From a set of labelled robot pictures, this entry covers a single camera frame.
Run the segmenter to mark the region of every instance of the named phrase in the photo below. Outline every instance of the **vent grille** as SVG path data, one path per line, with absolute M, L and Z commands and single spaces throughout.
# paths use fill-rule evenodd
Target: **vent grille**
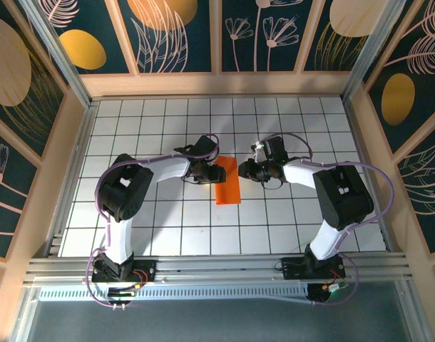
M 94 289 L 93 294 L 104 299 L 106 291 Z M 146 286 L 135 300 L 162 299 L 242 299 L 263 296 L 298 297 L 307 295 L 306 284 L 289 285 L 222 285 L 222 286 Z M 91 301 L 85 286 L 45 286 L 40 301 Z

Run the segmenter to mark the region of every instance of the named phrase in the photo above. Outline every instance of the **yellow oval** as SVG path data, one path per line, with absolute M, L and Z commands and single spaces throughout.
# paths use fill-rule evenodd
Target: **yellow oval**
M 172 15 L 178 13 L 184 26 L 190 23 L 197 13 L 197 0 L 165 0 L 165 3 Z M 168 11 L 164 0 L 128 0 L 128 4 L 137 19 L 144 25 L 156 30 L 165 30 Z
M 21 37 L 0 19 L 0 105 L 21 103 L 31 86 L 29 51 Z
M 99 69 L 106 62 L 102 44 L 82 30 L 66 31 L 59 36 L 73 64 L 87 70 Z
M 389 125 L 403 122 L 411 112 L 416 87 L 408 75 L 396 73 L 384 86 L 382 92 L 382 117 Z
M 386 3 L 387 0 L 333 0 L 330 7 L 330 24 L 341 36 L 368 36 L 378 22 Z

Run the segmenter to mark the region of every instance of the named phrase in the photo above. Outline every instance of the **grid floor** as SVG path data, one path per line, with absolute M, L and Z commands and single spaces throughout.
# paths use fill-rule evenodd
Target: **grid floor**
M 105 222 L 98 218 L 93 192 L 119 154 L 164 154 L 216 133 L 221 154 L 240 164 L 252 144 L 278 132 L 305 138 L 314 161 L 359 161 L 338 97 L 101 101 L 59 256 L 85 257 L 104 243 Z M 307 151 L 290 136 L 285 147 L 291 156 Z M 271 183 L 266 188 L 279 184 Z M 240 190 L 241 204 L 217 206 L 214 186 L 178 178 L 152 185 L 133 220 L 135 255 L 295 253 L 315 237 L 322 215 L 314 190 L 302 185 L 264 190 L 242 178 Z M 385 249 L 378 224 L 358 229 L 342 245 L 343 252 Z

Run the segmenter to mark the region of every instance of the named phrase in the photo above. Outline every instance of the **orange block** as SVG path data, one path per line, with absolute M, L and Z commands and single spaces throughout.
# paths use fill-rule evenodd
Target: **orange block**
M 241 203 L 240 181 L 238 179 L 237 160 L 232 157 L 220 155 L 215 164 L 225 168 L 225 183 L 216 184 L 216 204 Z

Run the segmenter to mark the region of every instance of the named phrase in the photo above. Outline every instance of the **orange rectangular object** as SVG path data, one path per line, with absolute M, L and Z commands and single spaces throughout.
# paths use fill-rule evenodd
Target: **orange rectangular object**
M 216 184 L 216 204 L 239 204 L 241 203 L 240 181 L 238 179 L 237 160 L 232 157 L 220 155 L 215 164 L 225 168 L 225 183 Z

